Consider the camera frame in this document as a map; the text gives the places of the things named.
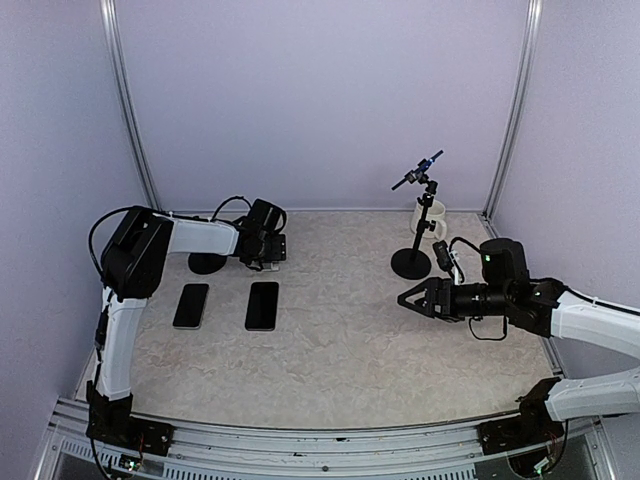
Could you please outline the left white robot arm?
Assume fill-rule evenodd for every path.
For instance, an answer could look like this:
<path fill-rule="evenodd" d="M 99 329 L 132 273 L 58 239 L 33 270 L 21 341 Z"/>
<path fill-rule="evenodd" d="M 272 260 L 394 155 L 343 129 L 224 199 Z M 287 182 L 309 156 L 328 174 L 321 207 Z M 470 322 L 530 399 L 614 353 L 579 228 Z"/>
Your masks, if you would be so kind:
<path fill-rule="evenodd" d="M 103 286 L 95 334 L 96 367 L 87 386 L 93 440 L 134 447 L 149 442 L 146 422 L 131 415 L 130 372 L 140 317 L 158 289 L 169 255 L 185 254 L 196 275 L 221 270 L 236 258 L 245 267 L 271 271 L 286 259 L 286 212 L 263 199 L 224 220 L 189 217 L 143 206 L 123 207 L 102 254 L 91 257 Z"/>

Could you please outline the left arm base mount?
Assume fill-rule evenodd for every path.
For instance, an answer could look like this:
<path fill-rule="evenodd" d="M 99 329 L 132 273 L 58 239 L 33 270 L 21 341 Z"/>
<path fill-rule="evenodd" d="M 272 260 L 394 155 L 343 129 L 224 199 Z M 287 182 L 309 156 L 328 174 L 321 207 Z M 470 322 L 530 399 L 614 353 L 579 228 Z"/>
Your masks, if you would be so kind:
<path fill-rule="evenodd" d="M 92 418 L 86 435 L 93 440 L 124 449 L 166 457 L 175 427 L 139 417 Z"/>

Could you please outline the black round-base phone stand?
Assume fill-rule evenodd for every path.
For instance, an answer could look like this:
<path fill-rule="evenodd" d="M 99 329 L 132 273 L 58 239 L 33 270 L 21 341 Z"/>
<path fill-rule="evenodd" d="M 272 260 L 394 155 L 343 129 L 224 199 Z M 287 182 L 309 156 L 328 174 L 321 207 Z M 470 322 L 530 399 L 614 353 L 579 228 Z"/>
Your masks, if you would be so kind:
<path fill-rule="evenodd" d="M 209 253 L 191 253 L 188 257 L 188 267 L 197 275 L 211 275 L 221 270 L 227 262 L 227 257 Z"/>

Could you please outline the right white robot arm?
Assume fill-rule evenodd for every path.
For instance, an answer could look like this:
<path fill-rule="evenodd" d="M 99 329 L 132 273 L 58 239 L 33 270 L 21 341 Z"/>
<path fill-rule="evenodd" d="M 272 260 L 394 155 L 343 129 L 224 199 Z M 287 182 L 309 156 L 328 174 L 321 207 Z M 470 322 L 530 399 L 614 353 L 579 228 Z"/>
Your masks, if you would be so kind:
<path fill-rule="evenodd" d="M 500 316 L 504 323 L 544 338 L 581 341 L 638 357 L 638 309 L 589 297 L 555 278 L 532 278 L 524 247 L 516 240 L 490 239 L 477 252 L 482 282 L 429 277 L 400 294 L 398 304 L 449 323 Z M 520 399 L 511 433 L 518 442 L 531 444 L 550 425 L 638 410 L 636 368 L 574 380 L 546 378 Z"/>

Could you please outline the white wedge phone stand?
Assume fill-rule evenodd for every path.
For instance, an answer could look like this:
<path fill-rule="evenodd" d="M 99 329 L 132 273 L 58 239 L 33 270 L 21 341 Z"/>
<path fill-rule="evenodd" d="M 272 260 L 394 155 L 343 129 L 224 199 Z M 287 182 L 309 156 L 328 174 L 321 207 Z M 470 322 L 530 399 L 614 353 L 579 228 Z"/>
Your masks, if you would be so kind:
<path fill-rule="evenodd" d="M 280 263 L 278 261 L 253 261 L 248 268 L 255 272 L 278 272 Z"/>

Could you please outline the black phone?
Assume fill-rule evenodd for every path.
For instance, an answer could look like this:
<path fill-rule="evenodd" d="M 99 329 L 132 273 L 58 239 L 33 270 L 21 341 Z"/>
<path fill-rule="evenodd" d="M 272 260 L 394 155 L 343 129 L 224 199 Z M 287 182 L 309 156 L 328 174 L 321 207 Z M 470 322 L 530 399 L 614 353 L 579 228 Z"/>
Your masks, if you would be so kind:
<path fill-rule="evenodd" d="M 276 327 L 278 298 L 278 282 L 254 282 L 249 293 L 245 329 L 248 331 L 273 331 Z"/>
<path fill-rule="evenodd" d="M 172 326 L 176 329 L 195 330 L 201 326 L 209 285 L 190 283 L 183 287 Z"/>

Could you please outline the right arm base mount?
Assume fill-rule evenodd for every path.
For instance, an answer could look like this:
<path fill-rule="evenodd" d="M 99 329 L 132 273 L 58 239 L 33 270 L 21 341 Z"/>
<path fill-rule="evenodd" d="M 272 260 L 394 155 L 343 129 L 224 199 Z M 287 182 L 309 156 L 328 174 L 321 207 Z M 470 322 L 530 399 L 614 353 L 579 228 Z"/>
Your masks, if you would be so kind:
<path fill-rule="evenodd" d="M 504 453 L 559 438 L 565 434 L 562 422 L 528 418 L 523 414 L 483 422 L 477 432 L 484 455 Z"/>

